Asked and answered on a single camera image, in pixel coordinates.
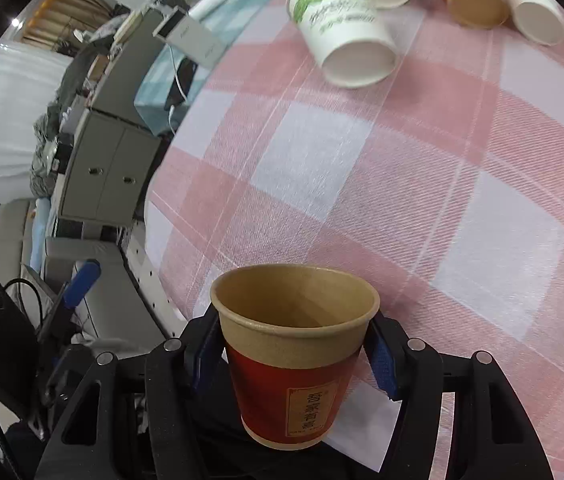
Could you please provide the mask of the pink checked tablecloth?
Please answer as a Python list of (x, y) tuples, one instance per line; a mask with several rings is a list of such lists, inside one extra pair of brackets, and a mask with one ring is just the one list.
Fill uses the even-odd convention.
[(145, 207), (145, 251), (178, 314), (237, 266), (361, 276), (440, 352), (489, 351), (564, 479), (564, 41), (456, 24), (440, 0), (384, 15), (398, 66), (328, 84), (286, 12), (243, 26), (194, 93)]

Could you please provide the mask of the white power bank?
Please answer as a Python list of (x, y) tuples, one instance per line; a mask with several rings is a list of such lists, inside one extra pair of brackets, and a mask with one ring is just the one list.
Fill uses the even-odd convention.
[(224, 42), (180, 8), (175, 8), (163, 19), (154, 29), (153, 36), (206, 70), (212, 70), (227, 50)]

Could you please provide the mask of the white green cup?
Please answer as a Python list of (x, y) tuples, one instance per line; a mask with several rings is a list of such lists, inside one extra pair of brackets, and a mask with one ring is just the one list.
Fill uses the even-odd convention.
[(528, 40), (555, 46), (564, 39), (564, 18), (555, 0), (508, 0), (513, 23)]
[(398, 52), (373, 0), (286, 0), (324, 79), (357, 89), (385, 79)]

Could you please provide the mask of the white paper roll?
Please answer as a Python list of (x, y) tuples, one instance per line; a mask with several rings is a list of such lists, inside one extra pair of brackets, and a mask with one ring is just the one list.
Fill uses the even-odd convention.
[(208, 14), (211, 14), (213, 10), (216, 10), (218, 6), (221, 6), (226, 1), (227, 0), (198, 0), (197, 3), (191, 6), (189, 15), (194, 20), (204, 20)]

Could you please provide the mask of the white curtain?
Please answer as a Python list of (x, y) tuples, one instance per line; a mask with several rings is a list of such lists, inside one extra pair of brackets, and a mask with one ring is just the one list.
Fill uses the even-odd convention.
[(69, 63), (65, 55), (0, 42), (0, 203), (30, 195), (34, 122), (54, 99)]

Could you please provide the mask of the white green cup back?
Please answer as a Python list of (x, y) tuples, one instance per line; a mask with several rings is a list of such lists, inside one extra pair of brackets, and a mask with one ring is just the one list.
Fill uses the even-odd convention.
[(555, 0), (508, 0), (513, 23), (528, 40), (555, 46), (564, 39), (564, 18)]

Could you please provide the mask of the grey low cabinet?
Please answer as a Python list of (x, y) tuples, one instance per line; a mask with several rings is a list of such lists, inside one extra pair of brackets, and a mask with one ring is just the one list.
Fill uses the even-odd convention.
[(99, 226), (130, 226), (160, 138), (133, 105), (163, 43), (153, 36), (163, 14), (147, 10), (122, 26), (108, 62), (78, 122), (66, 173), (53, 199), (58, 218)]

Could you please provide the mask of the teal checked tablecloth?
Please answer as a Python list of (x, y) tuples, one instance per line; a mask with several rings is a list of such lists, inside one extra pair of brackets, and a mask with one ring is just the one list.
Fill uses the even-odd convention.
[(269, 2), (198, 0), (155, 29), (160, 50), (133, 100), (148, 130), (177, 129), (212, 69)]

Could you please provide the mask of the white green cup front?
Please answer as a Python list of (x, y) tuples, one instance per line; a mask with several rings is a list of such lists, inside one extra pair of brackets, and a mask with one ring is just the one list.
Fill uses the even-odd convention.
[(385, 79), (398, 52), (373, 0), (286, 0), (324, 79), (357, 89)]

